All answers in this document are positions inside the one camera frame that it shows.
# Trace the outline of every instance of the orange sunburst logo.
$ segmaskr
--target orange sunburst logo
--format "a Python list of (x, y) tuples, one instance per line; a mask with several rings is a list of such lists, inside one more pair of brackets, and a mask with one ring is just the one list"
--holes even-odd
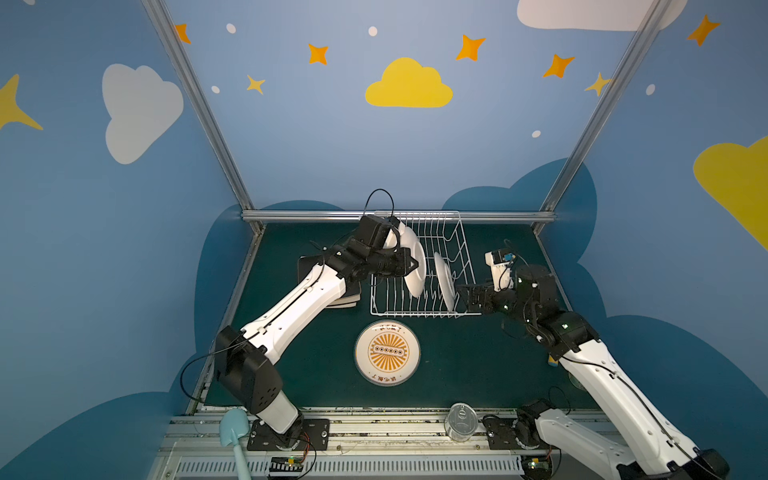
[(368, 355), (379, 370), (395, 372), (406, 364), (408, 343), (398, 333), (380, 333), (371, 340)]

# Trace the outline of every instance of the cloud painting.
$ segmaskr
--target cloud painting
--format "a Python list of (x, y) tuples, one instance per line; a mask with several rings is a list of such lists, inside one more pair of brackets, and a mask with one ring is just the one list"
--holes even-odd
[(112, 120), (107, 148), (120, 164), (132, 164), (181, 116), (184, 98), (176, 84), (163, 81), (142, 65), (107, 67), (101, 80), (104, 104)]
[[(675, 21), (688, 0), (673, 0), (661, 21)], [(520, 0), (518, 18), (532, 28), (635, 31), (653, 0)]]

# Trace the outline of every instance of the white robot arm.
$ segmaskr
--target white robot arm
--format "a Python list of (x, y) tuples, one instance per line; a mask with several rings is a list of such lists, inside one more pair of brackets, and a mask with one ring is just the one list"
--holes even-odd
[[(283, 393), (274, 365), (296, 335), (344, 295), (347, 283), (371, 274), (407, 278), (416, 273), (425, 260), (412, 256), (408, 240), (401, 243), (401, 230), (409, 229), (394, 216), (364, 216), (353, 235), (324, 250), (322, 262), (268, 312), (239, 332), (226, 327), (217, 335), (215, 378), (273, 430), (277, 445), (289, 448), (297, 441), (302, 416)], [(409, 238), (418, 242), (412, 231)]]
[(526, 264), (506, 280), (510, 250), (489, 252), (485, 258), (493, 281), (457, 286), (468, 309), (502, 312), (524, 323), (592, 395), (629, 448), (572, 421), (546, 400), (518, 410), (515, 434), (522, 445), (556, 445), (606, 480), (725, 478), (730, 470), (725, 460), (714, 450), (699, 450), (659, 412), (584, 317), (561, 310), (554, 276), (545, 267)]

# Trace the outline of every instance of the white plate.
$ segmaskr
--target white plate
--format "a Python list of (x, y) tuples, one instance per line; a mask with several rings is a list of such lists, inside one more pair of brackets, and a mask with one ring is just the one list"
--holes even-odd
[(445, 306), (448, 307), (449, 312), (452, 312), (455, 306), (454, 297), (456, 296), (456, 291), (453, 289), (453, 278), (451, 277), (451, 270), (448, 264), (437, 252), (435, 252), (435, 274), (440, 284), (440, 292), (442, 293), (443, 301), (445, 301)]
[(411, 257), (419, 262), (416, 270), (406, 275), (408, 291), (415, 298), (419, 298), (424, 292), (424, 280), (427, 278), (427, 257), (424, 254), (424, 247), (422, 247), (419, 237), (416, 236), (413, 229), (407, 227), (402, 221), (398, 231), (400, 232), (400, 245), (411, 249)]
[(416, 335), (401, 323), (368, 325), (355, 343), (355, 364), (362, 376), (380, 386), (405, 382), (416, 371), (421, 349)]

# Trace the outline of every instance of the orange star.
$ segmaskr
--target orange star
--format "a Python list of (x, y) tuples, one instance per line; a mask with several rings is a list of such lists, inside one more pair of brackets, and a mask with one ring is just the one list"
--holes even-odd
[(719, 26), (719, 23), (710, 22), (710, 19), (705, 15), (704, 20), (699, 24), (699, 28), (694, 30), (694, 33), (690, 34), (686, 40), (695, 40), (696, 43), (701, 46), (704, 43), (704, 40), (707, 39), (707, 35)]
[(471, 58), (474, 61), (478, 60), (478, 48), (480, 48), (480, 45), (482, 45), (482, 42), (485, 41), (484, 38), (480, 38), (479, 40), (472, 40), (470, 37), (464, 36), (464, 45), (462, 46), (462, 50), (458, 53), (458, 57), (456, 57), (456, 60), (461, 60), (462, 58)]
[(179, 39), (183, 41), (184, 43), (191, 44), (190, 38), (187, 37), (187, 24), (183, 23), (181, 25), (174, 25), (176, 27), (176, 32), (179, 34)]
[(328, 50), (328, 47), (316, 47), (310, 44), (310, 51), (312, 52), (312, 56), (310, 57), (310, 63), (315, 63), (316, 61), (318, 61), (323, 65), (328, 65), (326, 63), (327, 50)]
[(548, 77), (549, 75), (557, 75), (558, 77), (563, 78), (565, 67), (567, 67), (574, 58), (576, 57), (560, 58), (555, 55), (554, 58), (552, 58), (552, 66), (549, 68), (549, 70), (547, 70), (547, 73), (545, 73), (544, 76)]

